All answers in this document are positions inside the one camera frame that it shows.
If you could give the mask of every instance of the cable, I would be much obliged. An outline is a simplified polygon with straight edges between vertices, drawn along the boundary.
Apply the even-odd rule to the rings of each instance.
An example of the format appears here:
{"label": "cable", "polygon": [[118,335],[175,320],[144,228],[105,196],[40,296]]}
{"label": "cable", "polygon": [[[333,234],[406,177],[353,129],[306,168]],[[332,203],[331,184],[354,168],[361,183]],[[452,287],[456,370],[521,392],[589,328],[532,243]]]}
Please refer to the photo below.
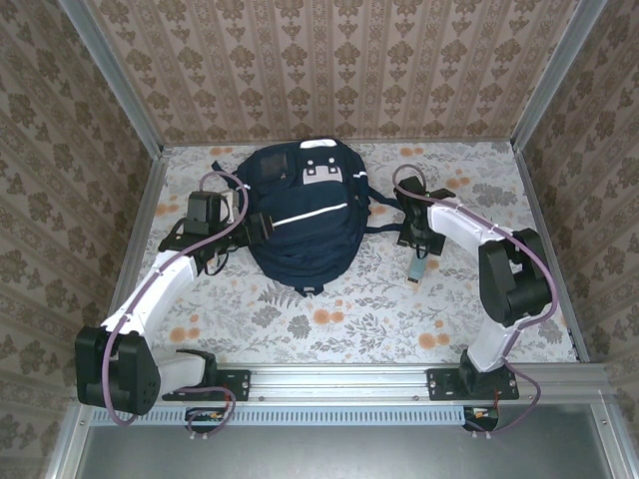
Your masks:
{"label": "cable", "polygon": [[[220,422],[220,424],[218,424],[216,426],[216,428],[207,433],[207,435],[209,436],[213,436],[215,434],[218,434],[222,429],[224,429],[224,427],[229,423],[229,421],[231,420],[231,418],[233,417],[233,414],[236,410],[236,405],[238,403],[237,398],[235,393],[231,390],[228,389],[226,387],[220,387],[220,386],[211,386],[211,387],[183,387],[181,389],[178,389],[176,392],[190,392],[190,393],[198,393],[198,392],[224,392],[226,395],[229,395],[231,397],[231,408],[229,409],[229,412],[227,412],[226,417]],[[195,411],[191,417],[189,417],[189,421],[187,422],[187,429],[189,430],[190,433],[195,434],[196,432],[193,430],[193,421],[195,420],[196,417],[198,417],[200,414],[203,414],[207,411]]]}
{"label": "cable", "polygon": [[205,245],[207,245],[207,244],[209,244],[209,243],[211,243],[213,241],[219,240],[220,238],[222,238],[222,237],[226,236],[227,234],[229,234],[232,230],[234,230],[236,227],[238,227],[240,225],[240,223],[242,222],[242,220],[244,219],[244,217],[247,214],[247,210],[249,209],[249,193],[247,192],[247,189],[245,188],[244,183],[242,183],[238,177],[236,177],[235,175],[232,175],[230,173],[226,173],[226,172],[209,172],[209,173],[206,173],[200,179],[200,191],[204,187],[204,182],[205,182],[205,180],[207,178],[217,177],[217,176],[225,177],[225,178],[228,178],[230,180],[233,180],[240,187],[240,191],[242,192],[244,203],[242,205],[242,210],[240,211],[240,214],[238,215],[236,220],[232,224],[230,224],[226,229],[222,230],[221,232],[213,235],[212,237],[203,239],[202,241],[198,241],[195,244],[192,244],[191,246],[183,249],[182,251],[177,252],[175,255],[173,255],[169,259],[167,259],[162,265],[160,265],[160,267],[158,267],[157,271],[155,273],[153,273],[153,275],[151,275],[149,277],[149,279],[140,287],[140,290],[138,291],[138,293],[131,300],[131,303],[129,304],[129,306],[125,310],[124,314],[122,314],[122,317],[120,318],[120,320],[118,321],[116,326],[113,328],[113,331],[111,331],[111,334],[109,335],[109,339],[107,340],[107,345],[106,345],[105,350],[104,350],[104,356],[102,358],[102,394],[104,396],[104,405],[107,408],[107,412],[109,413],[109,417],[111,417],[113,422],[115,422],[116,424],[118,424],[120,426],[128,426],[128,425],[132,424],[133,421],[135,421],[135,419],[137,417],[137,416],[131,416],[131,418],[129,418],[127,420],[121,419],[118,416],[118,414],[116,413],[116,410],[113,407],[113,401],[111,400],[111,391],[109,390],[109,361],[110,361],[110,358],[111,358],[111,351],[113,350],[113,345],[114,345],[114,343],[116,341],[116,338],[118,337],[118,334],[120,333],[120,331],[124,327],[125,323],[127,322],[128,317],[133,313],[133,311],[135,310],[136,306],[142,300],[142,298],[144,297],[146,292],[149,290],[151,285],[155,282],[155,280],[158,277],[160,277],[162,275],[162,273],[171,264],[173,264],[175,261],[177,261],[180,257],[186,256],[187,254],[195,251],[196,249],[198,249],[198,248],[200,248],[202,246],[205,246]]}
{"label": "cable", "polygon": [[492,431],[486,431],[483,427],[481,427],[479,424],[469,421],[468,419],[466,419],[466,424],[474,427],[475,429],[477,429],[479,432],[483,432],[484,434],[491,436],[494,434],[501,434],[502,432],[507,431],[508,429],[516,426],[517,424],[519,424],[521,421],[524,420],[524,418],[530,414],[532,412],[532,410],[537,407],[537,403],[539,402],[539,399],[541,399],[541,386],[539,385],[539,383],[537,381],[535,381],[532,377],[530,377],[527,374],[524,374],[523,372],[521,372],[520,370],[516,369],[512,364],[510,364],[508,361],[504,360],[504,365],[510,370],[510,372],[512,372],[513,374],[515,374],[516,376],[521,377],[522,379],[528,381],[530,384],[532,384],[535,388],[535,397],[532,399],[532,401],[530,402],[530,404],[528,404],[528,406],[526,407],[526,409],[519,414],[515,419],[512,420],[512,422],[509,422],[508,424],[506,424],[503,427],[499,427],[498,429],[494,429]]}
{"label": "cable", "polygon": [[501,354],[501,359],[503,360],[503,364],[513,374],[525,379],[526,381],[528,381],[529,383],[531,383],[535,387],[537,392],[536,392],[535,397],[533,398],[532,402],[511,423],[509,423],[509,424],[507,424],[507,425],[505,425],[505,426],[503,426],[503,427],[501,427],[499,429],[495,429],[494,431],[485,431],[478,424],[475,424],[472,421],[466,421],[466,423],[468,423],[472,427],[484,432],[486,435],[499,434],[501,432],[507,431],[511,427],[514,427],[515,425],[520,423],[536,407],[537,403],[539,402],[539,399],[541,398],[541,386],[539,386],[539,383],[536,382],[534,379],[532,379],[530,376],[528,376],[528,375],[524,374],[523,372],[517,370],[512,364],[510,364],[506,360],[506,356],[512,350],[513,345],[517,341],[517,338],[519,337],[519,335],[521,334],[521,331],[523,329],[525,329],[526,327],[533,326],[535,324],[539,324],[539,323],[549,319],[550,317],[552,317],[552,315],[555,313],[555,311],[557,310],[558,304],[559,304],[559,296],[557,294],[557,285],[555,283],[554,278],[552,277],[552,274],[550,273],[550,270],[544,264],[543,260],[537,254],[535,254],[534,251],[532,251],[529,247],[527,247],[524,243],[522,243],[519,239],[515,238],[509,232],[501,229],[498,225],[495,225],[495,224],[491,223],[490,221],[486,220],[485,218],[481,217],[480,215],[477,215],[476,213],[472,212],[471,210],[469,210],[468,208],[464,207],[463,205],[458,205],[458,204],[455,204],[453,202],[448,202],[446,200],[439,200],[437,198],[426,197],[424,195],[417,195],[415,193],[411,193],[408,190],[402,188],[399,185],[399,182],[397,181],[397,174],[400,171],[405,170],[405,169],[413,169],[413,170],[417,171],[419,173],[419,175],[421,176],[424,188],[426,187],[425,176],[424,176],[423,171],[419,167],[417,167],[416,165],[405,164],[405,165],[401,165],[400,167],[398,167],[394,171],[394,173],[392,174],[392,184],[394,185],[394,187],[400,193],[402,193],[402,194],[404,194],[404,195],[406,195],[406,196],[408,196],[410,198],[415,198],[416,200],[421,200],[423,202],[430,202],[430,203],[433,203],[434,205],[442,205],[442,206],[445,206],[445,207],[454,208],[456,211],[461,212],[462,214],[464,214],[467,217],[471,218],[472,220],[476,221],[480,225],[483,225],[483,226],[485,226],[487,228],[490,228],[492,231],[496,232],[501,237],[503,237],[506,240],[512,242],[521,251],[526,253],[528,255],[528,257],[530,257],[530,259],[532,259],[532,261],[537,265],[537,267],[539,267],[539,269],[541,270],[541,272],[543,273],[543,275],[544,275],[544,277],[546,279],[546,282],[548,284],[548,288],[550,289],[550,297],[551,297],[550,309],[548,309],[548,311],[545,314],[542,314],[539,317],[536,317],[534,319],[531,319],[529,321],[525,321],[524,323],[520,323],[519,325],[517,325],[517,327],[515,328],[512,336],[510,337],[510,339],[506,343],[506,346],[505,346],[505,348],[503,350],[503,353]]}

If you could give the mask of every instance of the floral mat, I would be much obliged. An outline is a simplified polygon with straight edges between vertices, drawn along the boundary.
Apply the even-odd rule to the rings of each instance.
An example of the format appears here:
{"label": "floral mat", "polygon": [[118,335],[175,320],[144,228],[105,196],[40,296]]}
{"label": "floral mat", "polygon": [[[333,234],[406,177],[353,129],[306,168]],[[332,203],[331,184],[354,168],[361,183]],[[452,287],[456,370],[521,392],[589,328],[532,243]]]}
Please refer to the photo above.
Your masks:
{"label": "floral mat", "polygon": [[[392,196],[391,174],[404,163],[425,171],[428,188],[449,188],[477,213],[500,225],[533,227],[530,207],[507,143],[355,143],[369,182]],[[180,147],[171,154],[141,275],[160,240],[186,213],[189,193],[215,160],[228,171],[256,147]],[[220,180],[210,186],[224,189]],[[369,224],[399,222],[402,213],[373,203]],[[406,284],[412,251],[396,234],[367,236],[350,269],[318,297],[302,298],[262,274],[246,248],[217,276],[200,276],[158,329],[154,347],[214,352],[234,363],[456,362],[485,312],[476,258],[448,240],[432,257],[419,287]],[[525,331],[512,351],[525,362],[575,361],[565,320]]]}

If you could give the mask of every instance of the ventilation slot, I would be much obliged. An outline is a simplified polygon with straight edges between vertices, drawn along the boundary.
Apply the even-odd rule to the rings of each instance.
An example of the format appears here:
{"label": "ventilation slot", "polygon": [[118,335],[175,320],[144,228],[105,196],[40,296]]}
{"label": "ventilation slot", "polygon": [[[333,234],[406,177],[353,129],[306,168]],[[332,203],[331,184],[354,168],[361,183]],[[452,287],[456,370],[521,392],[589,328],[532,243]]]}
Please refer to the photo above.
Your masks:
{"label": "ventilation slot", "polygon": [[[138,417],[134,425],[186,425],[185,406],[158,406]],[[123,419],[130,414],[121,414]],[[463,424],[461,406],[388,407],[271,407],[238,405],[230,425],[238,426],[392,426]],[[95,409],[93,426],[114,425],[105,409]]]}

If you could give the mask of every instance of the backpack strap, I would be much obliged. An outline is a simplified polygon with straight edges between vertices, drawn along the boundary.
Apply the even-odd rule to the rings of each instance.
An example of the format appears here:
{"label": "backpack strap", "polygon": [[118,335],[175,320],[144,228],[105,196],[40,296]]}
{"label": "backpack strap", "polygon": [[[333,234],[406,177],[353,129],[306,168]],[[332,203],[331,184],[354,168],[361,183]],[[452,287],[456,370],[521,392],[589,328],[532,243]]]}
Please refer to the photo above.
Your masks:
{"label": "backpack strap", "polygon": [[307,297],[309,293],[313,296],[317,296],[323,293],[323,286],[296,287],[296,291],[301,294],[302,297]]}
{"label": "backpack strap", "polygon": [[401,205],[399,204],[398,200],[396,200],[395,198],[385,197],[379,191],[373,188],[371,185],[368,185],[368,196],[373,198],[376,202],[382,205],[387,205],[388,207],[393,207],[396,210],[401,211]]}
{"label": "backpack strap", "polygon": [[366,233],[367,235],[376,235],[378,233],[385,233],[385,232],[400,232],[402,228],[402,225],[399,223],[389,223],[388,225],[384,225],[383,227],[366,227],[366,229],[363,231],[364,233]]}
{"label": "backpack strap", "polygon": [[[211,165],[211,168],[213,169],[214,172],[226,172],[226,170],[220,166],[217,160],[213,162],[213,164]],[[234,182],[233,180],[229,178],[222,178],[222,179],[227,183],[227,185],[229,186],[231,190],[236,190],[238,188],[238,184],[236,184],[236,182]]]}

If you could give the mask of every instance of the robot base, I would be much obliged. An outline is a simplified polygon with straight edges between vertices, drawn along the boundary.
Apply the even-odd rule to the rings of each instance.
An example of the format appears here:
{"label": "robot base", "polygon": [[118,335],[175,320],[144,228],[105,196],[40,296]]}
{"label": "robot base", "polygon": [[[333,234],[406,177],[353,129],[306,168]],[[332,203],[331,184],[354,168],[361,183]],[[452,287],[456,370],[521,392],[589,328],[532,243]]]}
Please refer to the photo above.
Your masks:
{"label": "robot base", "polygon": [[[248,401],[251,390],[251,372],[247,369],[218,369],[216,356],[210,352],[197,351],[193,349],[181,349],[178,352],[187,352],[204,357],[205,373],[202,382],[193,387],[226,387],[233,391],[238,402]],[[224,401],[225,395],[222,392],[171,392],[162,396],[165,401],[189,401],[189,402],[210,402]]]}
{"label": "robot base", "polygon": [[426,378],[431,401],[519,399],[517,379],[506,366],[479,372],[467,350],[461,354],[459,367],[428,369]]}

